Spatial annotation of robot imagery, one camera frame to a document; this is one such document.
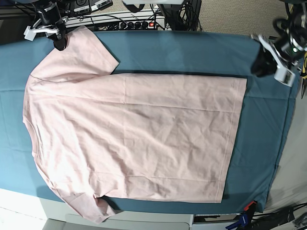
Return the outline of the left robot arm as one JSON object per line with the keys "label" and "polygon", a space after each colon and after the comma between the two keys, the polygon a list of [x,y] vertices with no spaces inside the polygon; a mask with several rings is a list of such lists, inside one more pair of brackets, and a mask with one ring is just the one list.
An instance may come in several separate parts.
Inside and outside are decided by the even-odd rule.
{"label": "left robot arm", "polygon": [[279,37],[270,40],[263,35],[253,35],[260,44],[251,72],[257,77],[274,74],[276,80],[290,85],[294,78],[293,68],[307,51],[307,2],[285,0],[288,18],[276,18],[272,24]]}

